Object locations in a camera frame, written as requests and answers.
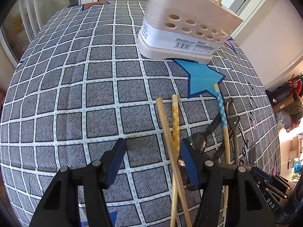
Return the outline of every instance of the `white wall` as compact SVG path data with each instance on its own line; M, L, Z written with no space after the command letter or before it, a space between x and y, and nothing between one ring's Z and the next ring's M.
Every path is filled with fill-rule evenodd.
M237 37L239 32L248 24L248 22L253 18L265 1L266 0L250 0L239 15L239 17L243 20L243 23L231 34L232 38Z
M265 88L303 71L303 20L289 0L265 0L234 39Z
M291 180L292 174L294 173L294 168L288 169L289 162L289 152L291 150L291 139L280 142L281 151L281 172L280 175L287 180Z
M7 92L14 72L15 68L0 45L0 91Z

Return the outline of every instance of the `red object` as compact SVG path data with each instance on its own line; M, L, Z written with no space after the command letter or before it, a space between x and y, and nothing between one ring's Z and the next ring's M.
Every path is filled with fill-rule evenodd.
M298 96L302 90L302 80L300 78L292 76L291 79L287 81L287 83L291 84L291 90L287 93L289 95Z
M5 95L2 92L0 92L0 114L1 114L2 106L4 104L4 99L5 99Z

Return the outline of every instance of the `hole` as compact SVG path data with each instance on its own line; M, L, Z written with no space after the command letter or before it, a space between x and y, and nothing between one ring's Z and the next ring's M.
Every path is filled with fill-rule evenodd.
M176 27L176 26L175 26L174 24L172 24L172 23L166 23L165 25L166 25L166 27L169 27L169 28L175 28L175 27Z
M195 22L192 21L191 19L188 19L188 20L186 21L186 23L187 23L187 24L190 24L190 25L194 25L194 24L195 24Z
M182 27L182 31L190 32L190 29L187 27Z
M170 14L169 17L170 17L171 19L174 19L174 20L180 19L180 17L179 17L178 15L175 15L175 14Z

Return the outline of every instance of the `grid patterned bedsheet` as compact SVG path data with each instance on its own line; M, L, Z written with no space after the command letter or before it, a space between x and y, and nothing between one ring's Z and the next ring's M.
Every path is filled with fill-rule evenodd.
M186 98L188 75L176 63L140 54L137 34L146 3L109 3L57 12L13 76L1 122L1 170L23 226L60 166L86 166L119 137L126 139L127 153L114 185L105 191L109 212L117 211L116 226L169 226L172 169L155 99L163 98L172 125L171 95L180 96L181 138L205 131L219 112L207 93ZM222 95L234 99L246 139L257 143L258 166L270 172L276 163L279 172L273 111L252 65L230 43L236 53L224 44L210 67L226 76L219 85ZM222 140L218 126L205 151L213 154ZM238 142L241 151L240 134ZM200 192L185 192L193 222ZM81 187L79 210L86 221ZM218 226L223 222L220 217ZM180 203L177 224L186 226Z

